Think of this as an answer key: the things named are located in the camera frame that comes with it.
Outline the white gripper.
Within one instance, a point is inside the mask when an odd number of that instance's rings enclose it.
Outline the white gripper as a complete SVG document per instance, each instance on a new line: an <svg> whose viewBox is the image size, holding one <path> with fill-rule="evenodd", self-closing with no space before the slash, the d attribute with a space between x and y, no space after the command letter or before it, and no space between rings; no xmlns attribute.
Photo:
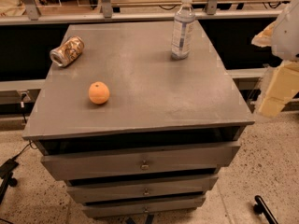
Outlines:
<svg viewBox="0 0 299 224"><path fill-rule="evenodd" d="M299 0L291 2L271 22L254 36L251 44L270 47L283 61L264 75L256 110L259 115L273 118L299 92Z"/></svg>

